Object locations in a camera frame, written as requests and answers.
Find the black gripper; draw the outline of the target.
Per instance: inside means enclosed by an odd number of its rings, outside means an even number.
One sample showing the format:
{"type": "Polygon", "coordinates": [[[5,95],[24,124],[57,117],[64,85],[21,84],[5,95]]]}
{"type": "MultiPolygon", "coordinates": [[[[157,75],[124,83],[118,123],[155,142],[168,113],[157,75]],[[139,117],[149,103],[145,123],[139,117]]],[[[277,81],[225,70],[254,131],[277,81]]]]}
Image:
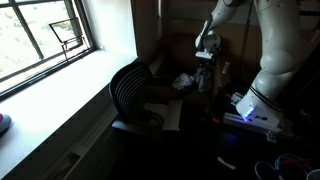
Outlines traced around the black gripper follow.
{"type": "Polygon", "coordinates": [[[214,59],[202,58],[201,67],[204,68],[205,70],[210,71],[211,73],[214,73],[216,68],[216,61],[214,59]]]}

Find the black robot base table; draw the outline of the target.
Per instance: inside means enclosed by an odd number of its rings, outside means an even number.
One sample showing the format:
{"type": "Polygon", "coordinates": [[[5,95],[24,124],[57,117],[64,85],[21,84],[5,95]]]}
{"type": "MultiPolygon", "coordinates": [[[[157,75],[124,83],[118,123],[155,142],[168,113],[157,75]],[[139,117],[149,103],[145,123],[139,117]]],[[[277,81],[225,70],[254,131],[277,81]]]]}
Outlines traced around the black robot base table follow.
{"type": "Polygon", "coordinates": [[[320,180],[319,151],[310,145],[248,130],[222,88],[206,107],[189,106],[184,126],[204,157],[215,162],[220,180],[320,180]]]}

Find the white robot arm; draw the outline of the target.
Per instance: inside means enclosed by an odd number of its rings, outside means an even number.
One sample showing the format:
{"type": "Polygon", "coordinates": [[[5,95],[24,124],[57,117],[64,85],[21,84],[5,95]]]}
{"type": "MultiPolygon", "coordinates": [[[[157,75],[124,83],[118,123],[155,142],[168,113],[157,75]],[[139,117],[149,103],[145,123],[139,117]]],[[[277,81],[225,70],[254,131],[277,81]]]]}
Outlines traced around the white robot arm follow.
{"type": "MultiPolygon", "coordinates": [[[[230,20],[246,0],[218,0],[195,40],[196,55],[211,59],[219,47],[214,29],[230,20]]],[[[244,122],[279,132],[284,115],[276,98],[300,69],[309,54],[302,46],[296,0],[253,0],[262,36],[261,70],[236,104],[244,122]]]]}

